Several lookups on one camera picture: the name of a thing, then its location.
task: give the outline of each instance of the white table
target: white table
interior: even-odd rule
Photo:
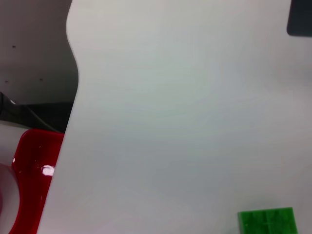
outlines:
[[[312,230],[312,39],[290,0],[73,0],[79,86],[39,234]]]

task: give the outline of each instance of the green block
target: green block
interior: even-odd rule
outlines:
[[[298,234],[292,207],[238,213],[241,234]]]

